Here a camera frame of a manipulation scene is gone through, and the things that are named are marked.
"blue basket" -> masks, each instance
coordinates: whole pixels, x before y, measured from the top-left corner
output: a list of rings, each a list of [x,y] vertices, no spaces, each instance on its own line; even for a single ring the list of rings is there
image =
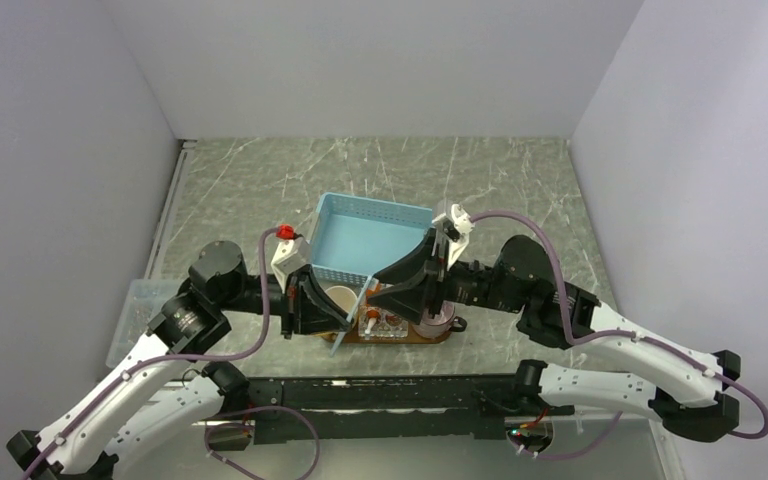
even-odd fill
[[[325,193],[311,235],[313,273],[361,286],[410,253],[431,227],[431,209]]]

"gray marble surface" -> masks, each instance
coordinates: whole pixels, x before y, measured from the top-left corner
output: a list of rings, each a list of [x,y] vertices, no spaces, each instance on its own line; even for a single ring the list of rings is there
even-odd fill
[[[558,251],[565,278],[614,305],[566,141],[560,138],[240,138],[196,145],[168,249],[164,278],[183,278],[201,247],[217,239],[240,244],[250,272],[257,239],[279,223],[309,232],[319,196],[348,193],[433,207],[460,202],[470,213],[521,212],[540,224]],[[495,259],[525,227],[486,220],[462,259]],[[271,258],[268,247],[267,258]],[[247,375],[395,375],[507,373],[519,360],[610,369],[576,352],[537,345],[515,328],[516,316],[458,307],[469,329],[438,345],[343,345],[329,357],[318,337],[284,340],[277,317],[264,347],[240,362]],[[243,350],[261,320],[230,314],[233,330],[212,353]]]

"orange wire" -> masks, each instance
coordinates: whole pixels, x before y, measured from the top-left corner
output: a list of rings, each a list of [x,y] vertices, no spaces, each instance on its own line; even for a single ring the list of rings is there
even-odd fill
[[[540,412],[540,415],[537,416],[537,419],[535,419],[533,422],[523,423],[522,425],[519,426],[519,428],[536,427],[537,424],[539,424],[540,421],[543,420],[543,417],[545,417],[547,413],[549,413],[549,407],[544,408],[543,411]]]

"white wall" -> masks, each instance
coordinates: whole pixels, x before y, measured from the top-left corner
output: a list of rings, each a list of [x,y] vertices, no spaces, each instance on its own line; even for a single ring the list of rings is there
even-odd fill
[[[0,479],[94,384],[176,149],[101,3],[0,0]]]
[[[104,0],[179,138],[572,134],[642,0]]]
[[[768,2],[647,0],[572,149],[622,311],[738,352],[768,403]],[[768,478],[768,438],[681,448],[692,479]]]

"marble tabletop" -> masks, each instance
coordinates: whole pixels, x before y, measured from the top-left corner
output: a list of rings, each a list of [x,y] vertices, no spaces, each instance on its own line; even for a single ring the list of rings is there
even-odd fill
[[[560,138],[387,137],[237,138],[200,140],[190,164],[163,258],[163,278],[183,278],[201,247],[231,240],[243,248],[250,273],[260,234],[279,223],[308,232],[319,196],[346,193],[433,207],[440,199],[470,213],[521,212],[546,231],[567,281],[614,305],[566,140]],[[486,220],[462,259],[492,264],[511,235],[530,233],[510,220]],[[267,247],[271,252],[274,246]],[[469,329],[437,345],[342,345],[296,335],[284,340],[272,317],[269,337],[239,362],[249,376],[510,373],[521,359],[611,369],[574,351],[531,342],[516,315],[458,306]],[[232,331],[211,353],[248,348],[260,331],[257,315],[229,314]]]

